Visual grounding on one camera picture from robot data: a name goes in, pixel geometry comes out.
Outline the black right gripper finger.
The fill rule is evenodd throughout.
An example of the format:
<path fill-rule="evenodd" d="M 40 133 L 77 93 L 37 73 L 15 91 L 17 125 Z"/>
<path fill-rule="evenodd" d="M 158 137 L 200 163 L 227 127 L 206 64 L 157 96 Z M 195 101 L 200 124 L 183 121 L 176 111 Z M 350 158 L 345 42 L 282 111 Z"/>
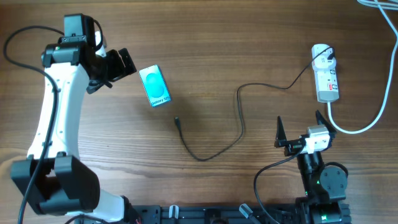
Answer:
<path fill-rule="evenodd" d="M 316 120 L 318 125 L 325 125 L 331 137 L 335 137 L 336 129 L 322 116 L 321 112 L 316 110 L 315 112 Z"/>
<path fill-rule="evenodd" d="M 285 135 L 282 118 L 280 116 L 277 117 L 277 130 L 275 136 L 275 142 L 284 142 L 287 140 Z"/>

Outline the light blue Galaxy smartphone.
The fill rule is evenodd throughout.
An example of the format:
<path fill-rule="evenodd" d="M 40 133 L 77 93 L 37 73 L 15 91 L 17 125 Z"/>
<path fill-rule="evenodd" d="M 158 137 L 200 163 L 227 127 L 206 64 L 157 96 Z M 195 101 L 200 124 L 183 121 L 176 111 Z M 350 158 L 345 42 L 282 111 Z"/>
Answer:
<path fill-rule="evenodd" d="M 151 107 L 157 107 L 172 101 L 169 89 L 158 65 L 152 65 L 139 71 L 143 87 Z"/>

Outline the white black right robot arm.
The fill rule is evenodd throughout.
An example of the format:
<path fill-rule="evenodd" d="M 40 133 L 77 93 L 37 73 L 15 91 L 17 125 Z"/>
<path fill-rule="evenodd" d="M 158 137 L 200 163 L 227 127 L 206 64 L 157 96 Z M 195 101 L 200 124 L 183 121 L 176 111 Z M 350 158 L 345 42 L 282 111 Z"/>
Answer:
<path fill-rule="evenodd" d="M 336 129 L 315 112 L 317 125 L 309 126 L 298 139 L 288 140 L 282 118 L 277 118 L 275 147 L 297 160 L 305 197 L 296 199 L 301 223 L 343 223 L 341 201 L 346 198 L 348 170 L 337 162 L 324 162 L 322 152 L 332 147 Z"/>

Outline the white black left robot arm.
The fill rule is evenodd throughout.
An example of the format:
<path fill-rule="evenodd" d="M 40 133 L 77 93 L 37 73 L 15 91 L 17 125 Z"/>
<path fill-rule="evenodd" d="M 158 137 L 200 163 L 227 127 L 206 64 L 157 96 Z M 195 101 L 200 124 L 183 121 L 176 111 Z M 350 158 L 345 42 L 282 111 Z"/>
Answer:
<path fill-rule="evenodd" d="M 19 219 L 30 207 L 38 215 L 67 215 L 73 222 L 141 223 L 126 197 L 101 189 L 78 150 L 84 96 L 133 74 L 129 52 L 106 50 L 99 22 L 70 14 L 58 42 L 46 46 L 41 60 L 45 93 L 39 125 L 27 157 L 11 167 L 23 196 Z"/>

